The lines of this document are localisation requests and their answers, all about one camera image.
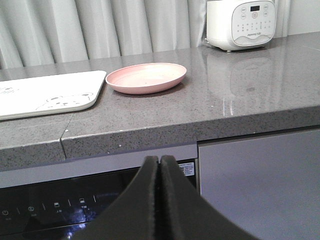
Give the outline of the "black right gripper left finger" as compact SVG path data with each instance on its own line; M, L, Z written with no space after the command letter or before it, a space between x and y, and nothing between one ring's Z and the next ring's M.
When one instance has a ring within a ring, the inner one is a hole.
M74 240L155 240L158 157L147 156L130 184Z

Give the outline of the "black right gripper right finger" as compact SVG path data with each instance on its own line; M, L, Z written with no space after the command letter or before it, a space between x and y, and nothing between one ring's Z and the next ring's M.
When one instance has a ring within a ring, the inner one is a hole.
M255 240L213 208L195 189L176 159L160 159L160 227L164 240Z

